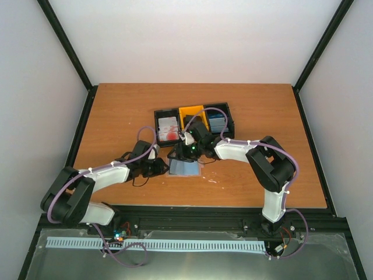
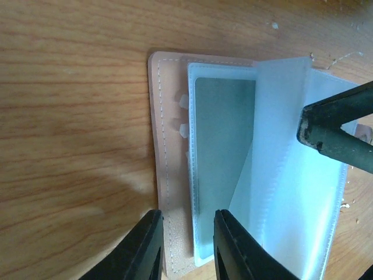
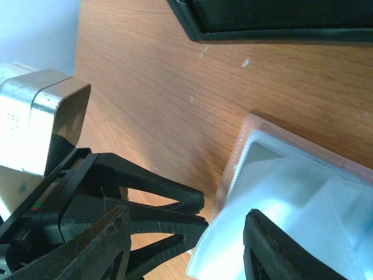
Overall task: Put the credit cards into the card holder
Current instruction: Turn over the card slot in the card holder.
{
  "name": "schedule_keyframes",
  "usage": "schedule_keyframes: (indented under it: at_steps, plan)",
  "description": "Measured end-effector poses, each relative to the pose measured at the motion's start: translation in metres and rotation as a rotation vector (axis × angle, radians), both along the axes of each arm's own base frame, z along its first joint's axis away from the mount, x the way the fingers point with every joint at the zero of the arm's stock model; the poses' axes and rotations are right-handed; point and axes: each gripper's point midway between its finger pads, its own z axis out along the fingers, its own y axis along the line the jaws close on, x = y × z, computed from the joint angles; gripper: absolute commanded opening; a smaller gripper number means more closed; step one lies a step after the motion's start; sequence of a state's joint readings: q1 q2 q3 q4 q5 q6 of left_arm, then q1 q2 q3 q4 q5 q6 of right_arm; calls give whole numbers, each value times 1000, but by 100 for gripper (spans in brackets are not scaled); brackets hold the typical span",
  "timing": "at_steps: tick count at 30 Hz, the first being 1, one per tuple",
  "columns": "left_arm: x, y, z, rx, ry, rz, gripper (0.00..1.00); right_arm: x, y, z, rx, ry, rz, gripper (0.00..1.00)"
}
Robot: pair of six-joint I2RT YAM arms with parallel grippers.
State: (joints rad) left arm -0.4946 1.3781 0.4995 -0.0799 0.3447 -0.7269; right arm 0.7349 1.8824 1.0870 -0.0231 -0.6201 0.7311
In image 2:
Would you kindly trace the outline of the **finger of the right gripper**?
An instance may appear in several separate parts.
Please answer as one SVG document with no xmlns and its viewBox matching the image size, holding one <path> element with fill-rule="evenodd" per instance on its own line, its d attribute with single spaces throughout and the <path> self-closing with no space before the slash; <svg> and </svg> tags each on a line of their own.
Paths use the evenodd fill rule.
<svg viewBox="0 0 373 280">
<path fill-rule="evenodd" d="M 342 125 L 372 114 L 372 82 L 305 106 L 297 130 L 300 143 L 321 155 L 372 173 L 372 145 Z"/>
</svg>

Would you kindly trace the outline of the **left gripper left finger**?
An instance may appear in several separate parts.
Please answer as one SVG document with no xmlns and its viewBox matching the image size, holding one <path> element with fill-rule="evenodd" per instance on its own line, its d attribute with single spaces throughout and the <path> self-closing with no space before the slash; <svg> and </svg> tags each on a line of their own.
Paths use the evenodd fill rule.
<svg viewBox="0 0 373 280">
<path fill-rule="evenodd" d="M 81 279 L 161 279 L 163 215 L 152 209 Z"/>
</svg>

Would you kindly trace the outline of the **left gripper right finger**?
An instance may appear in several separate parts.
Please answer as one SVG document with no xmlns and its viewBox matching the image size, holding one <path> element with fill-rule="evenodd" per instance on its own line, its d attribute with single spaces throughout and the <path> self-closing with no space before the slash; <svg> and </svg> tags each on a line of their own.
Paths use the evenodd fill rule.
<svg viewBox="0 0 373 280">
<path fill-rule="evenodd" d="M 213 244 L 217 279 L 297 279 L 226 209 L 215 212 Z"/>
</svg>

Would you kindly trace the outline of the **pink leather card holder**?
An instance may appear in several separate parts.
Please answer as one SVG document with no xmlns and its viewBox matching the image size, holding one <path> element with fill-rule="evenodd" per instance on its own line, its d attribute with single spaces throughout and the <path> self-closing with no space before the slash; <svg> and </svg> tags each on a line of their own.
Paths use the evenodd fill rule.
<svg viewBox="0 0 373 280">
<path fill-rule="evenodd" d="M 255 62 L 178 52 L 148 60 L 164 265 L 178 279 L 214 260 L 200 242 L 196 159 L 198 78 L 253 80 L 253 137 L 226 209 L 299 279 L 322 279 L 339 218 L 347 168 L 297 139 L 303 108 L 359 86 L 315 69 L 308 57 Z M 342 130 L 371 144 L 358 120 Z"/>
</svg>

